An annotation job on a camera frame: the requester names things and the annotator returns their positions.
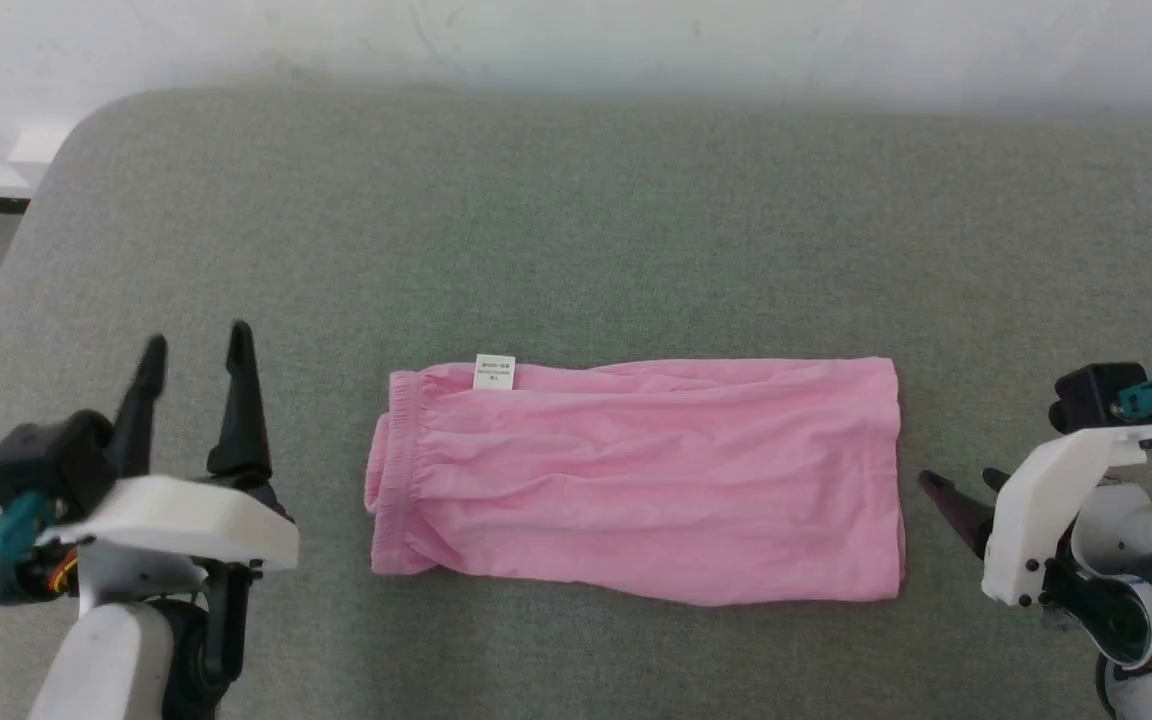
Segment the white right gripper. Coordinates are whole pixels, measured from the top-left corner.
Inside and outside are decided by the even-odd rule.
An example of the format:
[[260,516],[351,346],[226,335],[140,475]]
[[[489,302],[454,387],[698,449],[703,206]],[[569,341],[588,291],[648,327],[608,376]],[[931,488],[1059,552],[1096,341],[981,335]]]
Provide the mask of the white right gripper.
[[1044,562],[1056,556],[1066,529],[1106,471],[1147,462],[1140,447],[1146,441],[1152,425],[1084,429],[1039,445],[1015,473],[983,468],[982,482],[998,495],[995,510],[934,471],[922,471],[918,482],[952,530],[984,559],[983,593],[1018,606],[1041,592]]

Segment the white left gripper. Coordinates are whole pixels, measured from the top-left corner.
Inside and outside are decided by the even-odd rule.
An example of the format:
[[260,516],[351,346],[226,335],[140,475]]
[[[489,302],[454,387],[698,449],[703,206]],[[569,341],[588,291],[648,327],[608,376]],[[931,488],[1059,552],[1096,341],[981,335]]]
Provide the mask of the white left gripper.
[[[166,338],[147,338],[119,407],[113,424],[113,467],[122,480],[86,520],[50,526],[36,543],[76,544],[91,538],[185,558],[241,564],[259,560],[262,569],[268,571],[297,569],[297,525],[257,498],[238,488],[168,475],[143,477],[150,469],[166,356]],[[268,424],[250,324],[232,323],[225,369],[229,377],[227,402],[218,442],[207,454],[207,473],[268,480],[273,477]]]

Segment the pink cotton shorts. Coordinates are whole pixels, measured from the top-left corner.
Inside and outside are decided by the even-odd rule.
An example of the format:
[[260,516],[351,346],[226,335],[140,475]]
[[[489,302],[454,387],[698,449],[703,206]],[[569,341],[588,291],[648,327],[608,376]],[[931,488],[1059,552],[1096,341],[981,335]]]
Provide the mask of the pink cotton shorts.
[[702,607],[893,600],[900,432],[887,357],[394,372],[370,566]]

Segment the grey fabric sofa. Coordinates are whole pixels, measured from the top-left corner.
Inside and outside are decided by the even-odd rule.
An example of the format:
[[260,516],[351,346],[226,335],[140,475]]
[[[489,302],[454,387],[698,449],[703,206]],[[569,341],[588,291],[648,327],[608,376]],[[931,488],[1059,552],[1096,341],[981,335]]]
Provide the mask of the grey fabric sofa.
[[[924,497],[987,498],[1053,382],[1152,370],[1152,120],[856,118],[454,94],[164,91],[83,120],[0,266],[0,438],[111,414],[170,343],[154,467],[204,469],[256,340],[301,564],[233,720],[1105,720],[1082,632],[980,593]],[[362,473],[397,369],[475,354],[886,356],[899,600],[702,611],[376,578]]]

